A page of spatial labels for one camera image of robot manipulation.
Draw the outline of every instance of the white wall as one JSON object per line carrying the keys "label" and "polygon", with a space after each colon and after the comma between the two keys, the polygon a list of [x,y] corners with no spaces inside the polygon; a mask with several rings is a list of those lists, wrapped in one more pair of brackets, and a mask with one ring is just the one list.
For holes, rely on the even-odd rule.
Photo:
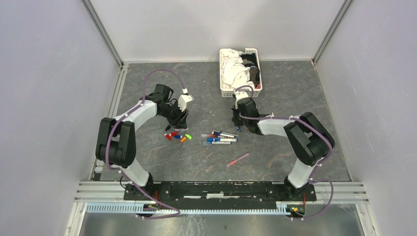
{"label": "white wall", "polygon": [[63,235],[118,67],[79,0],[0,8],[0,235]]}
{"label": "white wall", "polygon": [[343,0],[92,0],[125,61],[218,59],[257,48],[262,60],[311,59]]}
{"label": "white wall", "polygon": [[354,1],[318,72],[382,236],[417,235],[417,1]]}

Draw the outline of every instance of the gray tabletop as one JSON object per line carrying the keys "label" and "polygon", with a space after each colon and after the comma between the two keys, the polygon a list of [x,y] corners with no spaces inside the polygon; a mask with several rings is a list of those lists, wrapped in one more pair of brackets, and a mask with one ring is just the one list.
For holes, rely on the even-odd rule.
{"label": "gray tabletop", "polygon": [[[296,156],[285,137],[259,136],[246,129],[231,145],[204,146],[200,134],[212,130],[237,133],[231,121],[232,98],[222,98],[218,62],[130,64],[119,103],[118,114],[134,106],[143,94],[144,76],[153,69],[175,70],[184,80],[195,101],[188,107],[188,131],[193,139],[168,141],[163,134],[168,122],[163,117],[147,121],[136,132],[136,159],[154,180],[276,180],[291,171]],[[300,115],[310,111],[336,141],[334,155],[316,173],[316,179],[349,180],[340,143],[316,72],[309,61],[265,61],[260,65],[263,90],[255,98],[260,113],[276,116]],[[156,84],[171,87],[175,98],[181,86],[169,72],[155,72],[147,82],[146,94]],[[250,155],[237,164],[230,161]],[[101,180],[118,180],[120,175],[103,170]]]}

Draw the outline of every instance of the pink pen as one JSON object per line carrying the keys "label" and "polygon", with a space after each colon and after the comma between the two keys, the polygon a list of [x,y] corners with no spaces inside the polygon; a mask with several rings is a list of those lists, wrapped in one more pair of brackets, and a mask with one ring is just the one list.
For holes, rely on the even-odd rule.
{"label": "pink pen", "polygon": [[245,154],[245,155],[243,155],[243,156],[241,156],[241,157],[239,157],[238,159],[236,159],[236,160],[234,160],[234,161],[231,161],[229,164],[227,164],[226,166],[227,167],[230,167],[231,165],[234,165],[234,164],[236,164],[236,162],[238,162],[238,161],[240,161],[240,160],[242,160],[242,159],[244,159],[245,157],[247,157],[247,156],[249,156],[249,154],[247,153],[247,154]]}

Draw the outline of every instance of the floor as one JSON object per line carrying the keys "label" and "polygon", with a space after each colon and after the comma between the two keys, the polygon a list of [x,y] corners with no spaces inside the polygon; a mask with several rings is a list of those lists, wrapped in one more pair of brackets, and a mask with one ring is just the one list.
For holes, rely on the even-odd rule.
{"label": "floor", "polygon": [[[168,141],[163,134],[167,121],[155,117],[136,132],[137,160],[154,180],[275,180],[282,181],[291,171],[296,156],[288,141],[278,136],[258,136],[246,129],[232,145],[204,146],[200,134],[212,130],[236,133],[231,121],[232,98],[222,98],[219,88],[218,62],[141,63],[130,64],[126,75],[118,114],[135,105],[142,96],[144,76],[153,69],[175,70],[184,80],[195,101],[189,107],[188,131],[193,139],[180,143]],[[255,102],[260,113],[279,116],[300,115],[310,111],[336,141],[334,155],[316,173],[316,179],[349,180],[333,121],[309,61],[263,61],[260,63],[263,90]],[[170,86],[173,97],[181,93],[175,76],[156,72],[148,80],[146,94],[157,83]],[[250,153],[237,164],[230,161]],[[101,180],[118,180],[119,173],[103,170]]]}
{"label": "floor", "polygon": [[[308,208],[313,214],[323,207],[312,205]],[[331,205],[325,214],[303,222],[291,222],[282,215],[196,214],[144,221],[133,214],[86,213],[80,235],[363,236],[364,233],[355,205]]]}

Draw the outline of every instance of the basket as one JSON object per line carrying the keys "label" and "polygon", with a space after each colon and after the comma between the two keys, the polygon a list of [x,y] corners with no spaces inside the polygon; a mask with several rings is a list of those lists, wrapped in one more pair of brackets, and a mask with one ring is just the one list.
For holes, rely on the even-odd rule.
{"label": "basket", "polygon": [[[228,49],[230,49],[230,48],[222,48],[222,49],[220,49],[220,54],[221,54],[222,50],[228,50]],[[259,66],[258,50],[254,49],[254,48],[245,48],[245,49],[235,49],[235,48],[232,48],[232,49],[233,50],[236,50],[236,51],[244,52],[244,54],[252,54],[252,53],[255,53],[256,62],[258,63],[258,68],[259,68],[259,88],[254,89],[253,94],[251,94],[252,93],[252,90],[250,90],[250,88],[242,88],[241,90],[247,90],[247,93],[248,93],[249,96],[252,95],[252,97],[258,97],[259,94],[262,91],[262,88],[263,88],[263,86],[262,86],[262,77],[261,77],[261,68]],[[233,89],[232,88],[222,88],[222,84],[223,84],[223,82],[222,82],[223,75],[221,73],[221,65],[222,65],[222,62],[223,61],[222,61],[222,59],[220,57],[220,63],[219,63],[219,70],[220,70],[220,90],[221,90],[221,93],[222,93],[222,97],[232,97],[233,96]]]}

